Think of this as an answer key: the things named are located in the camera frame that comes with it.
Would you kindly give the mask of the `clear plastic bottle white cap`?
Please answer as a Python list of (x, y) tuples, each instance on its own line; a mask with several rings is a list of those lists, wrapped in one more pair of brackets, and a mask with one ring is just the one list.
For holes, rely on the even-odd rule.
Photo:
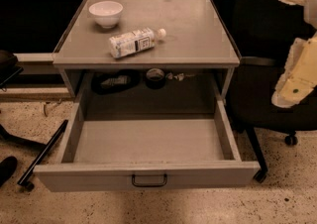
[(143, 28), (113, 36), (109, 39), (110, 54), (113, 58), (129, 56), (153, 48), (157, 41), (166, 37), (165, 29)]

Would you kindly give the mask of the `grey metal drawer cabinet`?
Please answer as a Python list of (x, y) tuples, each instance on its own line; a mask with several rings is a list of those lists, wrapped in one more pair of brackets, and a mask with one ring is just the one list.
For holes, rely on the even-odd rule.
[[(86, 0), (53, 65), (67, 69), (120, 68), (225, 68), (222, 92), (226, 93), (239, 59), (210, 0), (111, 0), (124, 6), (119, 25), (98, 27), (89, 16)], [(108, 39), (150, 27), (166, 30), (155, 48), (114, 59)]]

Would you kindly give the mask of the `open grey top drawer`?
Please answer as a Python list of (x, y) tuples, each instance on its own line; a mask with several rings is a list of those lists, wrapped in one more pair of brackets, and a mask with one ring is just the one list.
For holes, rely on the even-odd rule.
[[(55, 160), (35, 168), (49, 190), (236, 187), (259, 170), (240, 155), (212, 75), (107, 95), (91, 80), (82, 81)], [(134, 187), (133, 174), (166, 174), (167, 184)]]

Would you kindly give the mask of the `black pouch in drawer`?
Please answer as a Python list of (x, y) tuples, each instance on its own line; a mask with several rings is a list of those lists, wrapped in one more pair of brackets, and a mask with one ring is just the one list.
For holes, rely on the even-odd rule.
[(95, 74), (91, 80), (91, 89), (99, 95), (112, 94), (133, 88), (139, 84), (140, 80), (140, 74), (132, 69)]

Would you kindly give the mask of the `black office chair right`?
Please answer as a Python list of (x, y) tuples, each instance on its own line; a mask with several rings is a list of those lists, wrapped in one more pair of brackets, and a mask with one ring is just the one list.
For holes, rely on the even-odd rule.
[(303, 8), (279, 0), (236, 0), (230, 33), (241, 55), (227, 95), (234, 121), (253, 142), (255, 129), (264, 128), (284, 133), (285, 143), (295, 145), (296, 132), (316, 128), (316, 94), (291, 108), (279, 108), (271, 98), (293, 42), (315, 34)]

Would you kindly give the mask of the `black cabinet foot bar right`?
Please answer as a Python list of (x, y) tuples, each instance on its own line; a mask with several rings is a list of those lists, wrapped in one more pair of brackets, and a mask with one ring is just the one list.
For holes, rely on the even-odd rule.
[(248, 126), (246, 128), (246, 132), (248, 135), (248, 138), (250, 140), (250, 143), (252, 145), (252, 148), (255, 152), (255, 155), (257, 157), (257, 160), (259, 162), (260, 165), (260, 169), (259, 171), (255, 174), (254, 179), (258, 182), (258, 183), (262, 183), (265, 178), (266, 178), (266, 174), (267, 174), (267, 165), (264, 159), (264, 154), (262, 152), (258, 137), (256, 135), (255, 129), (253, 127)]

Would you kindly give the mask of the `black cabinet foot bar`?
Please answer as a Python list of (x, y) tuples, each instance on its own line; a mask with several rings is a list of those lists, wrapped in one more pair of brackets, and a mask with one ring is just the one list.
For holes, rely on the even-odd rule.
[(30, 177), (33, 174), (34, 168), (36, 165), (39, 165), (41, 161), (44, 159), (44, 157), (49, 153), (53, 145), (56, 143), (56, 141), (61, 137), (61, 135), (64, 133), (68, 121), (64, 120), (58, 129), (54, 132), (51, 139), (44, 144), (42, 149), (40, 150), (39, 154), (36, 156), (36, 158), (33, 160), (33, 162), (29, 165), (27, 170), (23, 173), (21, 178), (18, 180), (17, 184), (20, 185), (23, 189), (27, 191), (32, 191), (34, 189), (34, 184), (30, 181)]
[(246, 132), (248, 135), (248, 138), (250, 140), (250, 143), (252, 145), (252, 148), (255, 152), (255, 155), (257, 157), (257, 160), (259, 162), (260, 165), (260, 169), (259, 171), (255, 174), (254, 179), (258, 182), (258, 183), (262, 183), (265, 178), (266, 178), (266, 174), (267, 174), (267, 165), (264, 159), (264, 154), (262, 152), (258, 137), (256, 135), (255, 129), (253, 127), (248, 126), (246, 128)]

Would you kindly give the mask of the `black tape roll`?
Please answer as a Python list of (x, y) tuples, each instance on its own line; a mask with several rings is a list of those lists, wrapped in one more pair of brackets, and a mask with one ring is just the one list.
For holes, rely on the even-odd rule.
[(151, 68), (146, 72), (146, 86), (150, 89), (160, 89), (165, 85), (165, 73), (159, 68)]

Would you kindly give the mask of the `white ceramic bowl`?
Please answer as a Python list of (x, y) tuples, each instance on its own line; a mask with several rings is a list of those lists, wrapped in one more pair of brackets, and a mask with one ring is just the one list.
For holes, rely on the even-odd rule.
[(92, 4), (88, 11), (97, 25), (110, 29), (119, 23), (123, 5), (115, 1), (101, 1)]

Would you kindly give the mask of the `black chair left edge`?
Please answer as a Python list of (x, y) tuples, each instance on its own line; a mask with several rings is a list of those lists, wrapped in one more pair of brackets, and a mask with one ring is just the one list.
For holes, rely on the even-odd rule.
[[(10, 52), (0, 51), (0, 89), (4, 90), (6, 84), (17, 76), (23, 69), (17, 66), (18, 58)], [(21, 138), (10, 134), (6, 129), (0, 125), (0, 137), (6, 142), (16, 145), (22, 145), (31, 149), (41, 150), (45, 145), (34, 142), (25, 138)]]

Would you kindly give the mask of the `black cabinet foot bar left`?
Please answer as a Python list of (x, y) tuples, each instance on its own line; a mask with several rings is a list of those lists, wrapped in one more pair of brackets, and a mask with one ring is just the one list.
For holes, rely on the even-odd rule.
[(44, 144), (42, 149), (40, 150), (39, 154), (36, 156), (36, 158), (33, 160), (33, 162), (29, 165), (27, 170), (23, 173), (21, 178), (18, 180), (17, 184), (20, 185), (23, 189), (27, 191), (32, 191), (34, 189), (34, 184), (30, 181), (30, 177), (33, 174), (34, 168), (36, 165), (39, 165), (41, 161), (44, 159), (44, 157), (49, 153), (53, 145), (56, 143), (56, 141), (61, 137), (61, 135), (64, 133), (68, 121), (64, 120), (58, 129), (54, 132), (51, 139)]

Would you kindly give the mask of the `black shoe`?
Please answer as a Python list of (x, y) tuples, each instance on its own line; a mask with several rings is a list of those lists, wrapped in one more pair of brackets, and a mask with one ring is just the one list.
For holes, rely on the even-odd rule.
[(14, 156), (7, 157), (0, 163), (0, 187), (13, 175), (18, 161)]

